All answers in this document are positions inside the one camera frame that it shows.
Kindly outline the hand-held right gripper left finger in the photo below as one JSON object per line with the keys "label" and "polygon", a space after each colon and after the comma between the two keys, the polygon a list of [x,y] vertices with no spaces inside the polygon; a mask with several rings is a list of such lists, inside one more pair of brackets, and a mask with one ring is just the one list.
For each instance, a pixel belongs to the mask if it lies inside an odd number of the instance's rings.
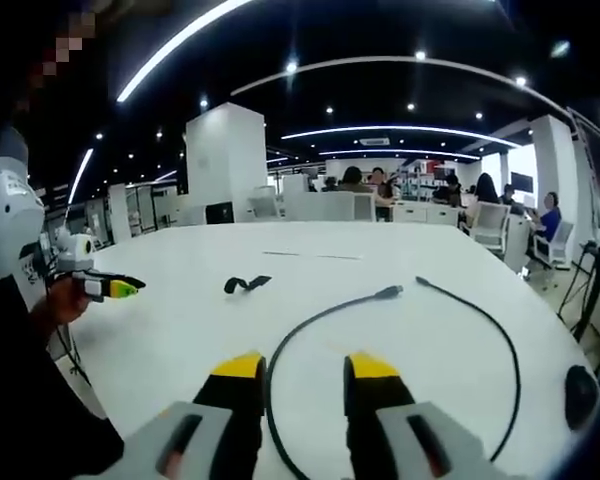
{"label": "hand-held right gripper left finger", "polygon": [[99,479],[251,479],[262,445],[266,358],[256,351],[213,369],[125,441]]}

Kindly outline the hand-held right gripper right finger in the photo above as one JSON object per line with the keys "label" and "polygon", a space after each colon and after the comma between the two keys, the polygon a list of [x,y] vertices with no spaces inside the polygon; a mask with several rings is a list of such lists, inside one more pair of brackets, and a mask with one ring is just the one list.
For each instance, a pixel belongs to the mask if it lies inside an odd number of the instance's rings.
{"label": "hand-held right gripper right finger", "polygon": [[399,372],[364,352],[344,360],[346,445],[356,479],[508,479],[482,441]]}

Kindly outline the person's left hand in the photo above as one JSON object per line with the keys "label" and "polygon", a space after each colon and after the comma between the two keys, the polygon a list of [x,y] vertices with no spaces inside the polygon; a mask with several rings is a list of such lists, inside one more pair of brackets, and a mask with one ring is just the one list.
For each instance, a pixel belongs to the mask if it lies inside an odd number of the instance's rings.
{"label": "person's left hand", "polygon": [[89,306],[90,299],[78,280],[65,276],[55,281],[40,299],[29,317],[38,330],[49,337],[56,329],[77,320]]}

